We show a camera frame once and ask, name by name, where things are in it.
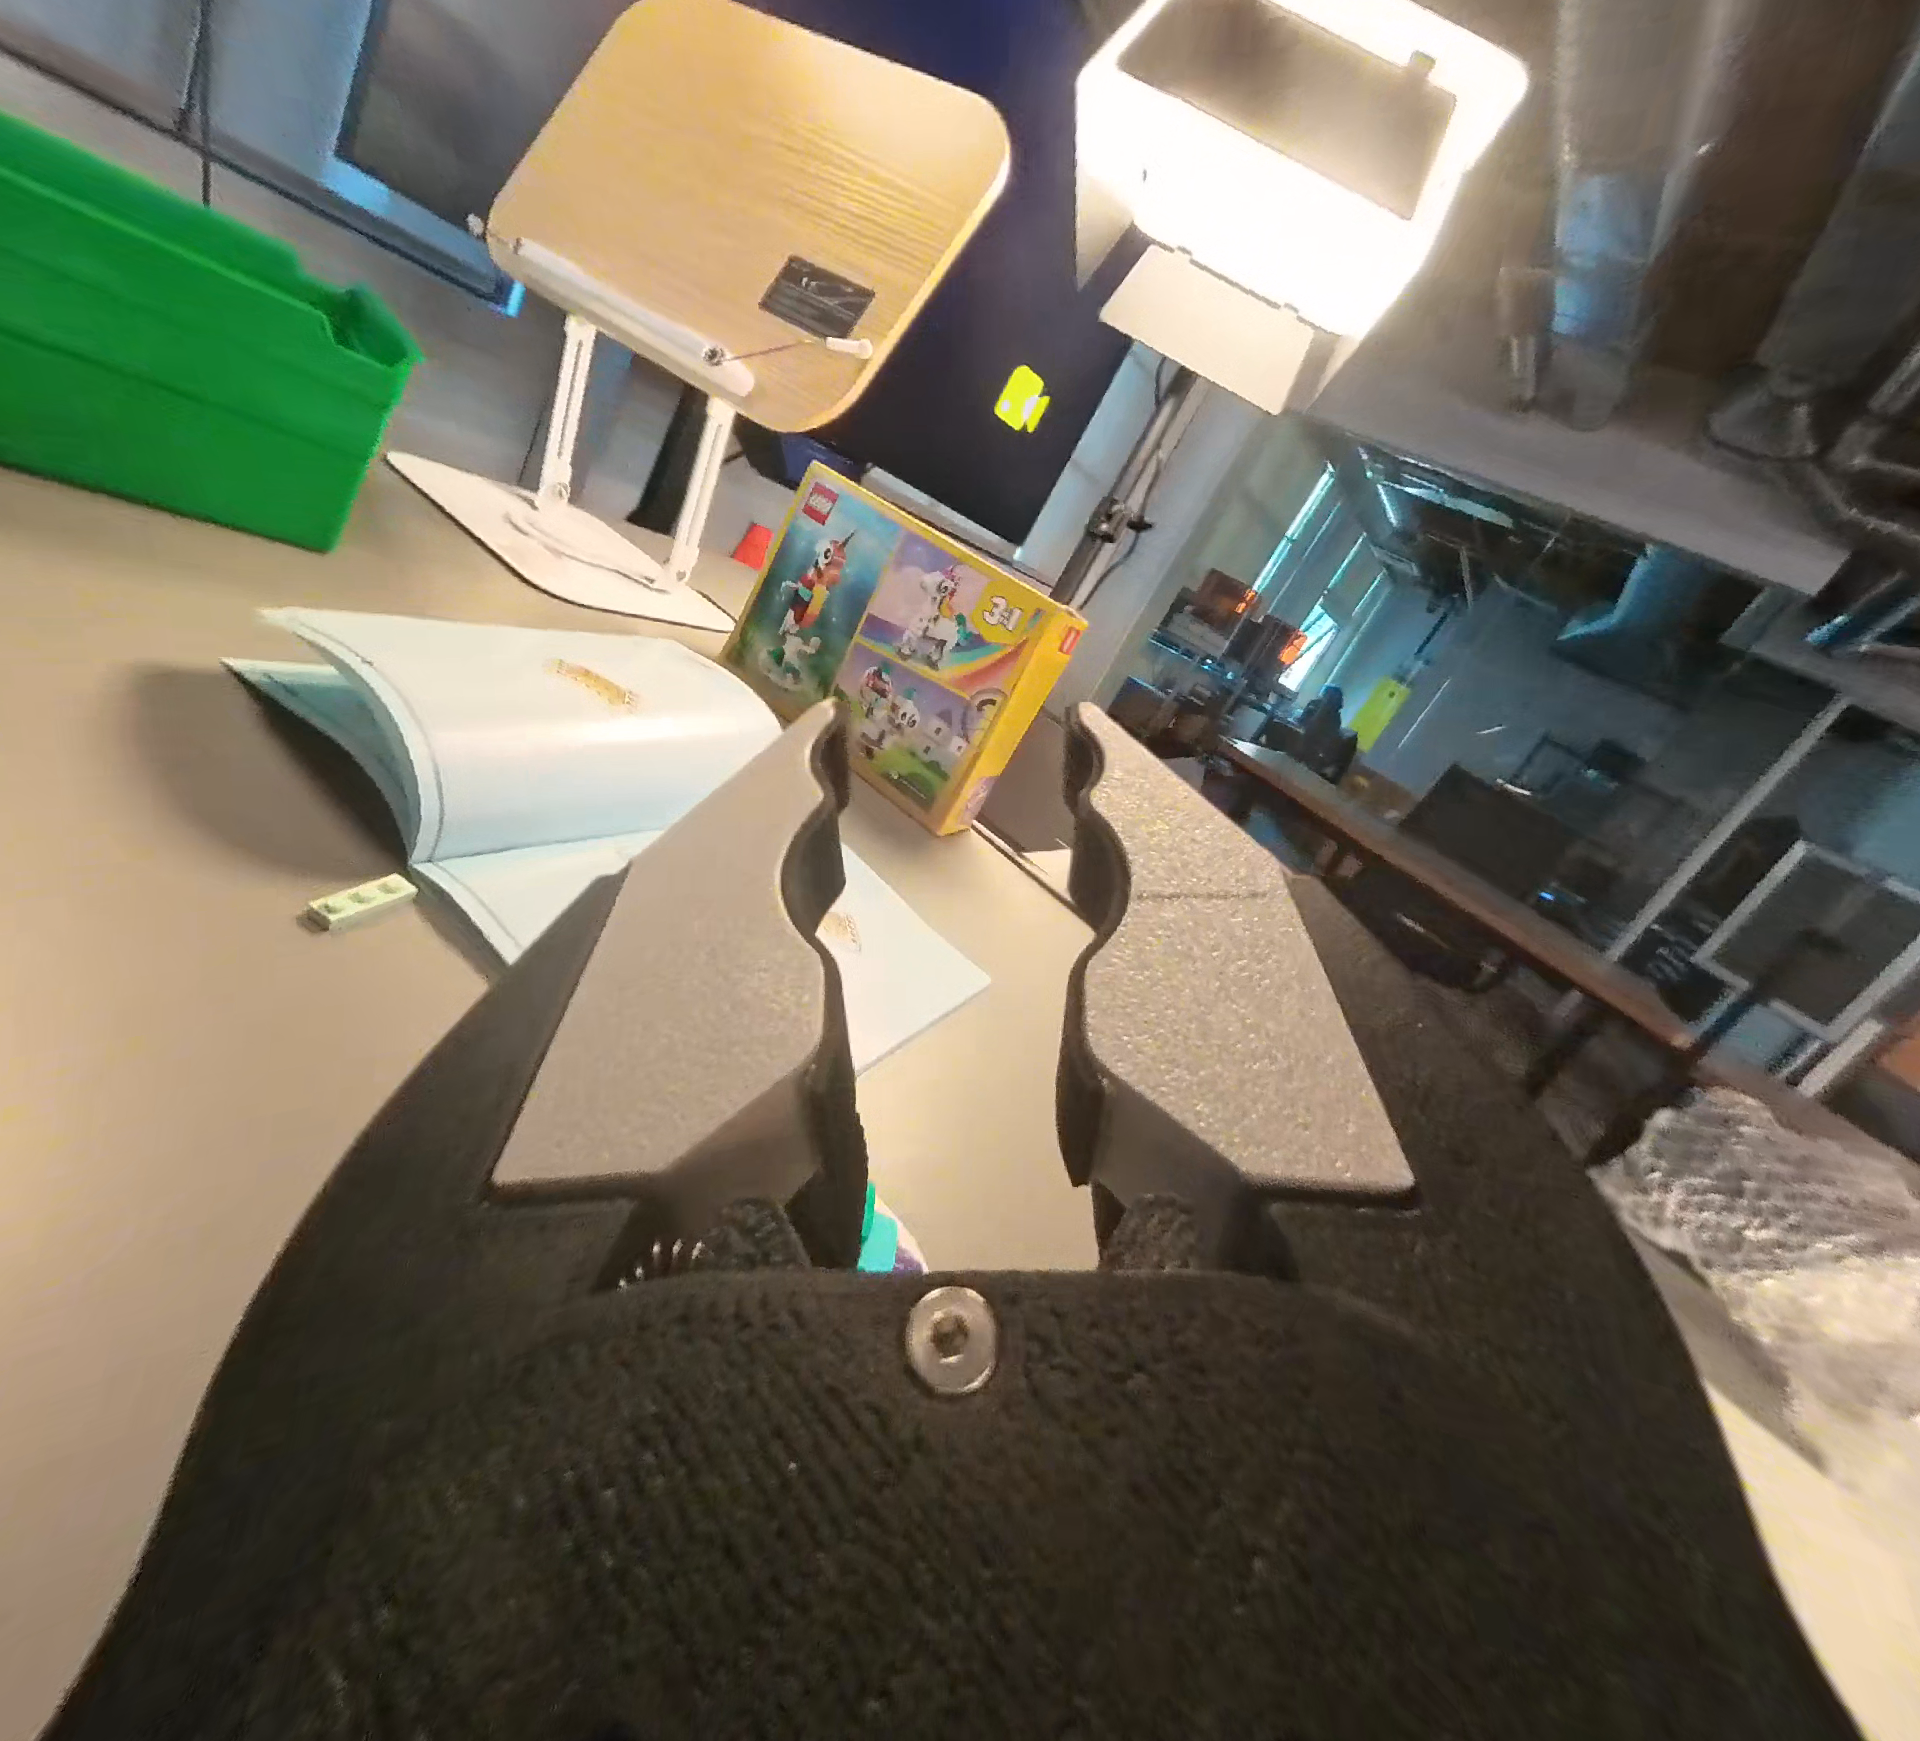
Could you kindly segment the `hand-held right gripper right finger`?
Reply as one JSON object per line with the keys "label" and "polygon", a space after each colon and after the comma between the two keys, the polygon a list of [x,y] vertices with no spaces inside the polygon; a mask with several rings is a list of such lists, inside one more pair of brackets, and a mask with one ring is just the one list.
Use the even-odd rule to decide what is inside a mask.
{"label": "hand-held right gripper right finger", "polygon": [[1416,1177],[1281,863],[1090,703],[1063,727],[1060,1154],[1096,1248],[1156,1213],[1202,1266],[1271,1203],[1408,1210]]}

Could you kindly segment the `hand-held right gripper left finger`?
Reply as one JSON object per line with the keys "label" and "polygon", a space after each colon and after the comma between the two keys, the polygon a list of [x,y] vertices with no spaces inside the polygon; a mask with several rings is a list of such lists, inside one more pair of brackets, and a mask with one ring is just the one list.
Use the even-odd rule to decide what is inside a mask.
{"label": "hand-held right gripper left finger", "polygon": [[590,948],[492,1165],[508,1202],[624,1199],[643,1247],[742,1199],[852,1268],[867,1187],[844,974],[838,709],[816,703],[586,891]]}

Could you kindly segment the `rainbow toy brick piece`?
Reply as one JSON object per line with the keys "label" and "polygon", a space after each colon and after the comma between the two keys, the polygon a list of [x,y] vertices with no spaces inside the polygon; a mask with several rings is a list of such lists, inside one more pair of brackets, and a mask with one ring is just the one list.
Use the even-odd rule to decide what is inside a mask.
{"label": "rainbow toy brick piece", "polygon": [[862,1202],[856,1272],[863,1276],[923,1276],[925,1248],[867,1179]]}

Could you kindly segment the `green plastic bin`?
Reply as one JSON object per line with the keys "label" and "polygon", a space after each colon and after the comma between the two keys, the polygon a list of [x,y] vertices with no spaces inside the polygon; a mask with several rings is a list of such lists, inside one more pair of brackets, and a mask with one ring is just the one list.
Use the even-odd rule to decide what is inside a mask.
{"label": "green plastic bin", "polygon": [[1,458],[333,552],[420,365],[366,287],[1,117]]}

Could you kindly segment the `yellow toy set box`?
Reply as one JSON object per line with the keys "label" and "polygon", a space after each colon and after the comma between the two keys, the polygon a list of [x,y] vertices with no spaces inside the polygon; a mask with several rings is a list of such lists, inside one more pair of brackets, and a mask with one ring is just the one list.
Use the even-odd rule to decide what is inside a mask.
{"label": "yellow toy set box", "polygon": [[838,703],[852,767],[948,837],[980,816],[1085,633],[1072,606],[812,461],[722,664],[782,720]]}

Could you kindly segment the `long wooden table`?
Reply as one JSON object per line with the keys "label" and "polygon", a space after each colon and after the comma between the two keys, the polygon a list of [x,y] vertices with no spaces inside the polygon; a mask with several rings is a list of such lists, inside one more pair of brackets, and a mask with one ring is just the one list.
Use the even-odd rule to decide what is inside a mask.
{"label": "long wooden table", "polygon": [[1520,967],[1570,997],[1570,1018],[1543,1024],[1527,1062],[1522,1085],[1533,1098],[1543,1100],[1561,1087],[1606,1032],[1632,1034],[1644,1044],[1645,1080],[1606,1108],[1589,1111],[1592,1128],[1581,1143],[1589,1167],[1624,1152],[1658,1108],[1710,1091],[1748,1097],[1801,1132],[1839,1122],[1825,1098],[1733,1055],[1710,1029],[1684,1024],[1621,964],[1289,756],[1219,739],[1209,758],[1235,781],[1232,814],[1245,816],[1252,801],[1260,801],[1296,825],[1311,877],[1404,964],[1443,955],[1457,943],[1465,964],[1442,972],[1446,984],[1485,990],[1505,969]]}

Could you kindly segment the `light blue instruction booklet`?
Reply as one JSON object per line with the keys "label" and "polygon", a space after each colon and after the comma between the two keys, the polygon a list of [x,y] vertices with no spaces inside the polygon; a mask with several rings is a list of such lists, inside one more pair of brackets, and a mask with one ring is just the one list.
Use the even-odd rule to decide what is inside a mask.
{"label": "light blue instruction booklet", "polygon": [[[519,961],[587,887],[619,873],[781,737],[765,701],[691,649],[644,635],[460,624],[277,608],[265,624],[310,661],[229,657],[260,698],[344,750],[385,799],[406,868],[499,964]],[[844,992],[852,1066],[867,1070],[967,1007],[988,972],[848,851],[824,951],[750,974],[747,918],[785,924],[781,868],[723,891],[744,837],[710,838],[638,884],[644,986],[671,969],[712,997],[708,1034],[787,1010],[816,1020],[819,971]]]}

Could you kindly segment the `light green toy brick plate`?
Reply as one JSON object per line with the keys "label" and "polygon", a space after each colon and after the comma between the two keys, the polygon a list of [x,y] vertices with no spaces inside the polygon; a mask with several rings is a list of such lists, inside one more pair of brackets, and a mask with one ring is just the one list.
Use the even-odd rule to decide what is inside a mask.
{"label": "light green toy brick plate", "polygon": [[312,898],[299,912],[299,924],[317,935],[363,930],[378,918],[410,908],[417,896],[417,884],[410,876],[386,873]]}

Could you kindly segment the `bubble wrap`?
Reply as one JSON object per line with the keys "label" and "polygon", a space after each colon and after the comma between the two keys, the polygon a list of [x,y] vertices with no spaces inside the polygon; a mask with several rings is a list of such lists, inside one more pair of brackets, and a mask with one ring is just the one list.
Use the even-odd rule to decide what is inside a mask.
{"label": "bubble wrap", "polygon": [[1857,1495],[1916,1513],[1916,1165],[1815,1105],[1699,1088],[1592,1177],[1679,1284],[1727,1397]]}

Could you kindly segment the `white studio light panel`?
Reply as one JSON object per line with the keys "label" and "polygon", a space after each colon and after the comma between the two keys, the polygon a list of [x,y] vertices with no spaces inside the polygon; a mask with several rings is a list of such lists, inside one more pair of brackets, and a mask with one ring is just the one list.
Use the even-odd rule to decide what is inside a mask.
{"label": "white studio light panel", "polygon": [[1311,403],[1426,265],[1529,88],[1415,0],[1142,0],[1075,82],[1075,280],[1169,365],[1052,586],[1082,606],[1203,384]]}

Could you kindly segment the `wooden book stand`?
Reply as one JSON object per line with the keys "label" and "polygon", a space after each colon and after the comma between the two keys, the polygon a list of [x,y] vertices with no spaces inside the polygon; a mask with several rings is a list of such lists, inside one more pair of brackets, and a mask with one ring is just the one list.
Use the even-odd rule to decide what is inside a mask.
{"label": "wooden book stand", "polygon": [[[1002,192],[996,107],[734,0],[638,0],[467,233],[564,312],[532,487],[386,463],[558,601],[699,631],[692,587],[737,420],[809,434],[860,400]],[[704,403],[665,558],[577,509],[572,461],[602,343]]]}

